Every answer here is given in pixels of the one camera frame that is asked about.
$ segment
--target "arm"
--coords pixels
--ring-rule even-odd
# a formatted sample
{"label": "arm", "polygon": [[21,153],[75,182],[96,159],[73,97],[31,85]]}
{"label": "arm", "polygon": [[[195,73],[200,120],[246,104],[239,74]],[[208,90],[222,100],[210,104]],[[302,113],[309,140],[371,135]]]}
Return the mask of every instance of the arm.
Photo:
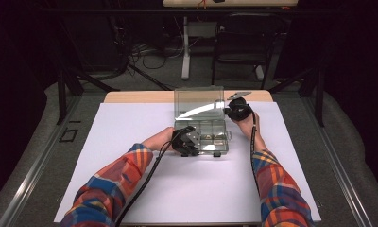
{"label": "arm", "polygon": [[[235,122],[245,136],[251,139],[253,119]],[[314,225],[310,207],[301,196],[296,182],[280,165],[274,154],[268,150],[260,133],[259,116],[256,113],[255,151],[252,152],[253,173],[259,187],[264,226],[293,224],[293,226]]]}
{"label": "arm", "polygon": [[61,226],[113,226],[114,221],[153,158],[171,140],[172,127],[134,144],[120,158],[99,170],[83,185],[65,214]]}

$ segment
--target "hand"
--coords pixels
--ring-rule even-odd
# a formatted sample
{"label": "hand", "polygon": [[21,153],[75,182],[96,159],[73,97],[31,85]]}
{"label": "hand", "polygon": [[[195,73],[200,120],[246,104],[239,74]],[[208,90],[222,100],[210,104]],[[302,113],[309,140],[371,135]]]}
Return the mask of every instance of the hand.
{"label": "hand", "polygon": [[163,131],[146,139],[142,144],[151,150],[161,150],[162,146],[172,139],[173,127],[167,127]]}
{"label": "hand", "polygon": [[[260,132],[260,117],[259,114],[254,113],[255,119],[256,119],[256,134],[254,135],[254,148],[255,150],[262,150],[267,149],[266,143],[264,142],[264,139]],[[250,114],[247,118],[241,120],[241,121],[234,121],[239,126],[239,129],[242,131],[242,133],[245,134],[245,136],[251,140],[251,132],[253,129],[253,115]]]}

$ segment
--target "table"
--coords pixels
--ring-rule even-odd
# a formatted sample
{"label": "table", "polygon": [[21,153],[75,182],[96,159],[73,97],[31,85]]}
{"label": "table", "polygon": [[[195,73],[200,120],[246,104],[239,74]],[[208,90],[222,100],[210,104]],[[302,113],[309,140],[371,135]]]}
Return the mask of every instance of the table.
{"label": "table", "polygon": [[[196,8],[200,0],[164,0],[163,5],[168,8]],[[225,2],[215,3],[206,0],[206,7],[225,7],[225,8],[254,8],[254,7],[293,7],[298,4],[298,0],[225,0]],[[187,17],[183,17],[183,65],[181,78],[189,79],[190,49],[189,32]]]}
{"label": "table", "polygon": [[[224,97],[235,92],[237,91],[224,91]],[[260,126],[266,142],[277,151],[274,152],[277,158],[297,181],[302,195],[312,208],[314,220],[320,221],[318,209],[278,106],[268,91],[252,91],[245,98],[264,119],[266,125]],[[69,209],[78,188],[98,169],[119,157],[121,149],[128,149],[132,142],[137,142],[139,135],[146,138],[162,127],[173,124],[173,101],[173,91],[107,94],[80,153],[56,222]],[[221,226],[260,222],[257,187],[251,173],[249,157],[242,152],[248,148],[249,141],[231,120],[226,122],[227,130],[232,133],[230,150],[226,155],[218,158],[212,155],[181,158],[167,152],[152,181],[129,209],[122,223],[136,226]]]}

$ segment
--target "plaid shirt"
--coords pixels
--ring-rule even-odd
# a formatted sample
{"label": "plaid shirt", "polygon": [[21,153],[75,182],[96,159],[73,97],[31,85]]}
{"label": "plaid shirt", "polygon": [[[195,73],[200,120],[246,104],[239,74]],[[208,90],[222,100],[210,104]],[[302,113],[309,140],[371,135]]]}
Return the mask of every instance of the plaid shirt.
{"label": "plaid shirt", "polygon": [[314,226],[310,207],[293,178],[267,150],[252,153],[263,226]]}
{"label": "plaid shirt", "polygon": [[[145,173],[153,153],[141,144],[98,171],[83,185],[61,226],[114,226],[127,198]],[[295,181],[269,151],[253,152],[265,226],[312,225],[310,208]]]}

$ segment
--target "white paper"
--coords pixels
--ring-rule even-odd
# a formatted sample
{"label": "white paper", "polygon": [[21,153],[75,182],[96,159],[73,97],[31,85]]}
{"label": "white paper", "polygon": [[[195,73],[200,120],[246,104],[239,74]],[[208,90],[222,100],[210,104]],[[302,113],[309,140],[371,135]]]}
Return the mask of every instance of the white paper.
{"label": "white paper", "polygon": [[[249,104],[260,115],[266,145],[297,182],[311,207],[313,220],[320,221],[278,105],[275,102]],[[227,131],[232,132],[227,155],[184,158],[167,152],[122,222],[143,225],[261,222],[249,141],[228,117],[226,124]],[[100,168],[120,157],[134,143],[167,126],[174,126],[173,103],[102,103],[54,221],[62,220],[79,188]]]}

